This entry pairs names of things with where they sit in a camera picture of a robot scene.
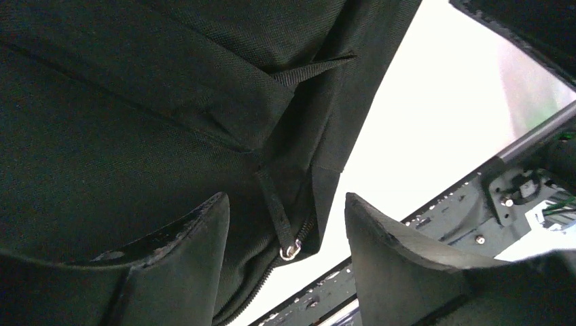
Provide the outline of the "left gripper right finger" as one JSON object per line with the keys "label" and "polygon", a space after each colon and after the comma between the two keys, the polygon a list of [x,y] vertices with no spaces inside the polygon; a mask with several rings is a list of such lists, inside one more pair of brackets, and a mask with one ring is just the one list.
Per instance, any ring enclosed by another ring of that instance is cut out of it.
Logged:
{"label": "left gripper right finger", "polygon": [[364,325],[574,325],[575,252],[506,262],[466,253],[346,195]]}

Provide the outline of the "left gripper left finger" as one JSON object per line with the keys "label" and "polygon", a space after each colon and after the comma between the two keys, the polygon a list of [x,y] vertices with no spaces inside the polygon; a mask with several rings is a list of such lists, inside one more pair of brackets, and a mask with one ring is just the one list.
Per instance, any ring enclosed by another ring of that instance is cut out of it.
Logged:
{"label": "left gripper left finger", "polygon": [[230,222],[220,192],[91,261],[1,252],[2,325],[210,325]]}

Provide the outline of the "black backpack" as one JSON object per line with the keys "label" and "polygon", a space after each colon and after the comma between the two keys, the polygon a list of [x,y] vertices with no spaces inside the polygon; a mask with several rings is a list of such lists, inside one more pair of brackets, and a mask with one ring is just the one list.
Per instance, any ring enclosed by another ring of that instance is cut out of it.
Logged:
{"label": "black backpack", "polygon": [[220,192],[213,320],[320,249],[419,1],[2,1],[1,252],[91,261]]}

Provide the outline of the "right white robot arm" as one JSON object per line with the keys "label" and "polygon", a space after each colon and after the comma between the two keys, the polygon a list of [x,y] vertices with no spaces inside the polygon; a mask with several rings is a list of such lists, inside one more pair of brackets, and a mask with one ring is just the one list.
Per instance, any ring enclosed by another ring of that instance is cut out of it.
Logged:
{"label": "right white robot arm", "polygon": [[575,89],[575,2],[451,1],[457,10],[513,43]]}

